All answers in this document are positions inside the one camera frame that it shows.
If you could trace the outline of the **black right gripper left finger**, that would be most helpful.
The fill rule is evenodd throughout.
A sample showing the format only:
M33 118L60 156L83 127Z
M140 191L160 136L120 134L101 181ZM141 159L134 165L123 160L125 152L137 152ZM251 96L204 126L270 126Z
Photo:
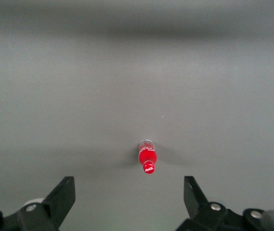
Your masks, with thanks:
M41 201L27 203L17 212L21 231L57 231L76 199L75 179L64 177Z

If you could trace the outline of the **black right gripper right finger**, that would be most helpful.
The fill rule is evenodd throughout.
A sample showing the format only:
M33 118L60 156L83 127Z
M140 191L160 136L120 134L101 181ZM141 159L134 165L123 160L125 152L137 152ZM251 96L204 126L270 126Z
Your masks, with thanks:
M210 202L193 176L184 177L183 200L189 218L179 231L218 231L228 215L227 209L218 202Z

